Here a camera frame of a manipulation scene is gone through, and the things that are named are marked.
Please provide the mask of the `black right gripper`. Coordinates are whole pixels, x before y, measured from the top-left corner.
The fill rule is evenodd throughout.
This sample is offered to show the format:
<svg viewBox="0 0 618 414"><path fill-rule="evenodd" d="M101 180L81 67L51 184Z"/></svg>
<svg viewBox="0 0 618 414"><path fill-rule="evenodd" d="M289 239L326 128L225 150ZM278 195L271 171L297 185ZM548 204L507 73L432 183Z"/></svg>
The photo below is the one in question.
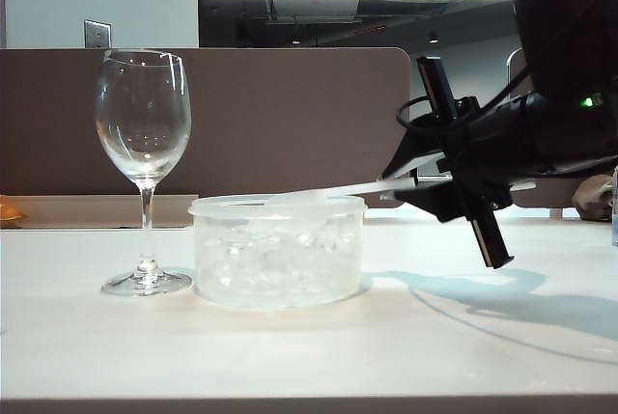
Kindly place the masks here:
<svg viewBox="0 0 618 414"><path fill-rule="evenodd" d="M464 217L472 226L485 266L498 269L513 257L493 212L505 207L510 197L505 184L486 180L473 154L470 126L480 117L481 107L476 97L454 98L440 58L420 57L417 66L435 116L418 117L407 125L381 178L397 178L445 153L438 169L449 171L450 181L419 182L395 190L394 198L429 212L440 222Z"/></svg>

